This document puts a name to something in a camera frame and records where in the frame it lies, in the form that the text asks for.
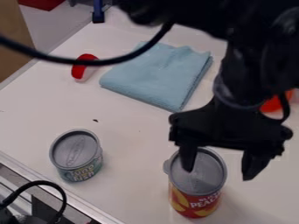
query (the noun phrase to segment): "black cable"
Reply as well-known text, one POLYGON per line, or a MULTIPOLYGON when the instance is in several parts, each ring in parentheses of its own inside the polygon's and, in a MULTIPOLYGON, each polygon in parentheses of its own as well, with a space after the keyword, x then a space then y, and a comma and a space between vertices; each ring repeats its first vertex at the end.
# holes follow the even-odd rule
POLYGON ((108 65, 113 65, 113 64, 118 64, 122 63, 128 60, 132 60, 139 55, 147 52, 151 47, 153 47, 157 42, 160 41, 160 39, 171 29, 171 27, 174 25, 173 22, 167 22, 165 23, 161 30, 156 34, 156 36, 151 39, 147 44, 139 48, 138 50, 131 52, 129 54, 112 58, 112 59, 101 59, 101 60, 87 60, 87 59, 82 59, 82 60, 76 60, 76 59, 68 59, 68 58, 60 58, 60 57, 55 57, 51 55, 47 55, 43 52, 39 52, 34 50, 33 48, 30 48, 25 45, 21 45, 18 42, 15 42, 11 39, 5 38, 3 36, 0 36, 0 45, 3 45, 13 51, 25 54, 27 56, 30 56, 32 58, 37 58, 40 60, 46 60, 46 61, 51 61, 55 63, 60 63, 60 64, 68 64, 68 65, 78 65, 78 66, 108 66, 108 65))
POLYGON ((62 217, 62 214, 66 210, 66 205, 67 205, 66 193, 59 185, 56 185, 49 181, 38 180, 38 181, 30 182, 26 185, 22 185, 15 192, 13 192, 10 196, 8 196, 6 199, 3 200, 3 202, 0 204, 0 210, 9 206, 21 193, 23 193, 24 191, 26 191, 27 189, 29 189, 33 186, 51 186, 60 192, 60 194, 62 196, 62 206, 61 206, 60 210, 56 213, 56 215, 52 218, 52 220, 50 220, 49 224, 54 224, 54 223, 59 222, 60 218, 62 217))

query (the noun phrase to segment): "metal can lid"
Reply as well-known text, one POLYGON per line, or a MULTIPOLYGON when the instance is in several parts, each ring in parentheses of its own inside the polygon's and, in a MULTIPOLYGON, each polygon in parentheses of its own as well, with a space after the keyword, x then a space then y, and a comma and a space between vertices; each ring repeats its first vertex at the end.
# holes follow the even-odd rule
POLYGON ((198 148, 192 172, 183 169, 178 152, 168 161, 172 184, 180 191, 206 196, 219 191, 226 182, 226 164, 214 151, 198 148))
POLYGON ((92 162, 99 147, 99 140, 94 133, 75 129, 54 141, 50 149, 50 159, 56 167, 72 170, 92 162))

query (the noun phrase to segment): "folded towel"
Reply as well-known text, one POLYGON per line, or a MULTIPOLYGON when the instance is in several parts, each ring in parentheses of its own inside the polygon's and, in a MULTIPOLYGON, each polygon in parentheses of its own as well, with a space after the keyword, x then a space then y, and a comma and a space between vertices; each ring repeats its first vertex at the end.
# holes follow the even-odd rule
POLYGON ((162 109, 179 112, 211 64, 209 52, 194 52, 189 46, 157 44, 140 57, 113 67, 101 77, 100 85, 162 109))

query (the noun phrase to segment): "orange object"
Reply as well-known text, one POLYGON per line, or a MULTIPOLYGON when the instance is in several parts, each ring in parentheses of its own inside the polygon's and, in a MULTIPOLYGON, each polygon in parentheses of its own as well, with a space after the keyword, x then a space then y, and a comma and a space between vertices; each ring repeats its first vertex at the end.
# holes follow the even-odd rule
MULTIPOLYGON (((292 98, 293 93, 294 93, 294 90, 289 90, 286 92, 288 101, 292 98)), ((275 95, 271 100, 266 101, 261 106, 261 112, 264 112, 264 113, 275 112, 276 110, 281 109, 281 108, 282 108, 281 102, 278 99, 278 96, 275 95)))
POLYGON ((212 214, 219 205, 220 192, 207 196, 192 196, 179 191, 169 183, 169 200, 172 207, 188 218, 203 218, 212 214))

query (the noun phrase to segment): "white countertop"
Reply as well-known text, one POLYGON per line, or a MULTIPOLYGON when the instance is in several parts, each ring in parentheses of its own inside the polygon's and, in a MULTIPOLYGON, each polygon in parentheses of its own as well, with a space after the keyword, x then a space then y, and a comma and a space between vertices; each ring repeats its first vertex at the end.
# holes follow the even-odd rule
MULTIPOLYGON (((129 52, 156 31, 135 26, 112 9, 105 24, 89 24, 52 53, 109 58, 129 52)), ((226 44, 181 26, 175 26, 162 42, 212 52, 214 64, 185 109, 204 106, 212 97, 212 80, 226 44)), ((80 84, 73 81, 69 66, 39 62, 14 80, 0 92, 1 151, 126 224, 299 222, 297 135, 286 144, 283 157, 250 182, 241 180, 241 152, 217 150, 228 168, 219 210, 201 220, 177 214, 168 203, 168 179, 162 170, 163 161, 176 151, 168 142, 170 113, 102 89, 98 81, 108 69, 100 68, 80 84), (49 148, 58 135, 78 128, 99 137, 105 164, 94 178, 68 184, 52 165, 49 148)), ((299 127, 298 111, 293 106, 288 120, 293 130, 299 127)))

